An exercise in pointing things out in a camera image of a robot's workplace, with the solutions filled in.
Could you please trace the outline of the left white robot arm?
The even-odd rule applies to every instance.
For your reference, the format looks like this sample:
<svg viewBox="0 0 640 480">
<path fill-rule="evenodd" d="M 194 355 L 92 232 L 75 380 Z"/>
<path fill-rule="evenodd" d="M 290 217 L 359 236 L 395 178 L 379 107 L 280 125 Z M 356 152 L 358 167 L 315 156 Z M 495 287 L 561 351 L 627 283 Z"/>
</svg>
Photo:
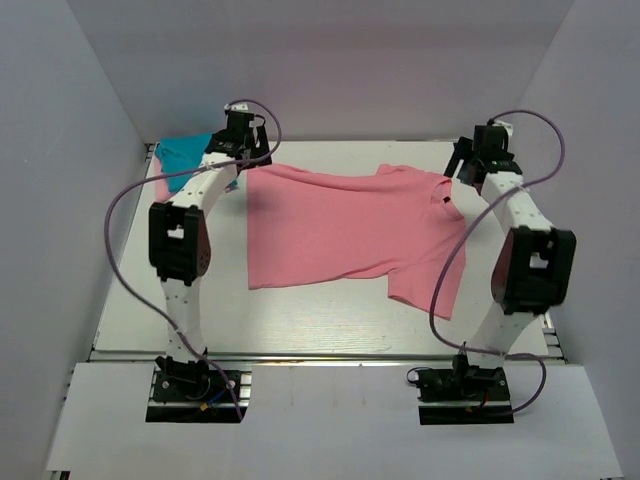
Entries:
<svg viewBox="0 0 640 480">
<path fill-rule="evenodd" d="M 200 165 L 168 201 L 149 209 L 149 260 L 163 290 L 168 327 L 167 356 L 187 363 L 206 354 L 200 320 L 200 283 L 211 261 L 206 217 L 232 188 L 240 171 L 271 163 L 266 127 L 245 103 L 227 106 L 226 127 L 214 133 Z"/>
</svg>

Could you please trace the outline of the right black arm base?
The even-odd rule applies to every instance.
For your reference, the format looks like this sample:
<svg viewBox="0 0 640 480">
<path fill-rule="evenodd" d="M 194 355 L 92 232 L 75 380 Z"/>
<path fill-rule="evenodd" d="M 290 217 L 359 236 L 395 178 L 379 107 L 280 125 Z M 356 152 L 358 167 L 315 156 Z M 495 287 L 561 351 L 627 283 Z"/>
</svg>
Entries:
<svg viewBox="0 0 640 480">
<path fill-rule="evenodd" d="M 504 369 L 471 365 L 464 354 L 449 368 L 415 367 L 407 382 L 418 390 L 422 426 L 512 424 L 514 414 Z"/>
</svg>

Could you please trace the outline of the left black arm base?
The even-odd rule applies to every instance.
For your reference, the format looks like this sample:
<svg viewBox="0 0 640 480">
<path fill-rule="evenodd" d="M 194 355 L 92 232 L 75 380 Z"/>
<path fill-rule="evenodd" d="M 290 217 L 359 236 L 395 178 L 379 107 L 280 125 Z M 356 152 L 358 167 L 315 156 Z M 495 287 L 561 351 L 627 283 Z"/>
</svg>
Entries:
<svg viewBox="0 0 640 480">
<path fill-rule="evenodd" d="M 155 359 L 146 410 L 148 423 L 238 424 L 248 409 L 251 373 L 223 373 L 203 361 Z"/>
</svg>

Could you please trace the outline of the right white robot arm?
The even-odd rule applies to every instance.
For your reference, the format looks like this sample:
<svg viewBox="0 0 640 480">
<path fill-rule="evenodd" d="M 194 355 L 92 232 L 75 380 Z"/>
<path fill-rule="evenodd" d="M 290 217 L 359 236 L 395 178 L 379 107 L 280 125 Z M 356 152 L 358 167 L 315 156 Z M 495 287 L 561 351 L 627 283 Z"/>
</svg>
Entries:
<svg viewBox="0 0 640 480">
<path fill-rule="evenodd" d="M 556 228 L 535 204 L 509 140 L 500 123 L 477 125 L 454 144 L 445 170 L 494 206 L 505 234 L 490 280 L 493 303 L 465 345 L 469 363 L 451 374 L 453 390 L 466 399 L 486 389 L 484 369 L 502 366 L 522 332 L 563 303 L 577 245 L 572 231 Z"/>
</svg>

